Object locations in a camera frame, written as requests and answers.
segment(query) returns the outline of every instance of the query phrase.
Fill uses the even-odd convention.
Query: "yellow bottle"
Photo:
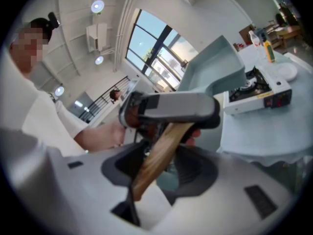
[[[264,33],[262,33],[261,36],[262,36],[263,46],[264,46],[266,55],[268,56],[268,61],[270,63],[274,63],[275,62],[275,55],[274,55],[274,51],[272,48],[272,44],[270,43],[269,40],[266,39],[266,36]]]

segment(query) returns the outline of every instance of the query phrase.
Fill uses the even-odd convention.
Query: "staircase railing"
[[[101,96],[99,96],[85,111],[79,116],[79,118],[86,123],[89,123],[102,109],[114,104],[114,101],[110,98],[111,90],[123,91],[127,88],[129,78],[126,76],[108,90],[106,90]]]

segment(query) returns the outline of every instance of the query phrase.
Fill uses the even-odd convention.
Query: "plastic bottle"
[[[250,34],[251,41],[252,41],[254,47],[256,48],[256,50],[258,52],[258,58],[259,59],[264,58],[265,53],[264,53],[263,48],[261,46],[260,39],[254,34],[254,32],[252,30],[249,31],[249,34]]]
[[[270,43],[269,40],[266,39],[266,36],[264,33],[262,33],[261,36],[262,36],[263,46],[264,46],[265,52],[268,56],[268,61],[270,63],[274,63],[275,62],[275,55],[274,55],[272,44]]]

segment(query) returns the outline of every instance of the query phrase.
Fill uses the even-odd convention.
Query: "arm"
[[[96,128],[84,129],[78,133],[74,140],[89,152],[101,151],[122,144],[125,128],[115,118],[112,122]]]

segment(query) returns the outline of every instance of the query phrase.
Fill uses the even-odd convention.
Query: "table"
[[[287,49],[286,40],[292,37],[297,37],[301,35],[300,26],[290,26],[283,30],[276,31],[276,35],[282,37],[284,47]]]
[[[276,63],[270,64],[266,59],[257,60],[253,46],[239,52],[246,71],[257,64],[275,69],[279,63],[293,63],[298,75],[290,82],[291,104],[233,116],[224,113],[218,152],[228,152],[265,166],[278,161],[291,164],[313,154],[313,75],[280,53],[274,51],[274,54]]]

